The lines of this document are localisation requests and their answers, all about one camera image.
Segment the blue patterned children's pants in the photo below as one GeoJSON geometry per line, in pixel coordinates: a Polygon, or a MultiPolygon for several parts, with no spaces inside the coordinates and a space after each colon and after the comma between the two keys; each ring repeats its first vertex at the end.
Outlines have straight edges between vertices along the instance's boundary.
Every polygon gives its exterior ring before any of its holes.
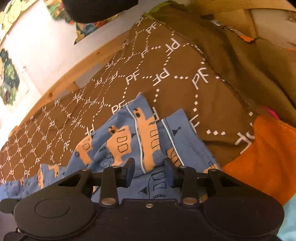
{"type": "Polygon", "coordinates": [[[114,114],[102,127],[83,138],[66,166],[41,164],[37,174],[1,185],[1,199],[25,198],[81,169],[93,173],[135,161],[131,186],[119,189],[120,198],[179,198],[165,175],[165,158],[176,167],[207,173],[219,164],[197,136],[182,109],[156,120],[143,95],[114,114]]]}

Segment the brown PF patterned blanket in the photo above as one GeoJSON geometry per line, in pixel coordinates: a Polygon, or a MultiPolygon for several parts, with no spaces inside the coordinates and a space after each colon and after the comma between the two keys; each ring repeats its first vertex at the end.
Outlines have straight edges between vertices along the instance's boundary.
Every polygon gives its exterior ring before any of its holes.
{"type": "Polygon", "coordinates": [[[41,164],[66,166],[83,138],[141,94],[157,121],[182,109],[241,186],[199,206],[182,206],[181,191],[120,198],[119,187],[110,208],[99,204],[99,187],[88,198],[59,180],[1,199],[16,222],[4,240],[295,240],[295,77],[266,70],[265,50],[276,46],[173,1],[144,14],[84,87],[14,132],[1,149],[1,185],[35,176],[41,164]]]}

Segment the black round object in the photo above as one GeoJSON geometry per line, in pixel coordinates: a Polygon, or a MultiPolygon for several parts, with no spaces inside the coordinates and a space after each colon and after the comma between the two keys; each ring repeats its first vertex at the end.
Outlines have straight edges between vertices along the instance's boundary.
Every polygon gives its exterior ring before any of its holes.
{"type": "Polygon", "coordinates": [[[72,20],[93,23],[106,20],[138,4],[138,0],[62,0],[72,20]]]}

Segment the floral patterned cloth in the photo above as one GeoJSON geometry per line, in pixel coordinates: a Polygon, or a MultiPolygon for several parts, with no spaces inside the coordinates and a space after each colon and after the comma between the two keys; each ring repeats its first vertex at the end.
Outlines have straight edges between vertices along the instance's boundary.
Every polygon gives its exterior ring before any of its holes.
{"type": "Polygon", "coordinates": [[[87,24],[78,23],[71,19],[61,0],[48,0],[48,1],[43,0],[43,2],[46,5],[47,10],[50,13],[51,17],[55,21],[63,21],[68,25],[75,26],[76,39],[75,39],[74,45],[79,43],[86,36],[96,31],[98,28],[101,28],[103,25],[106,25],[108,22],[114,20],[120,15],[120,14],[116,14],[110,18],[107,18],[106,20],[102,20],[94,23],[87,23],[87,24]]]}

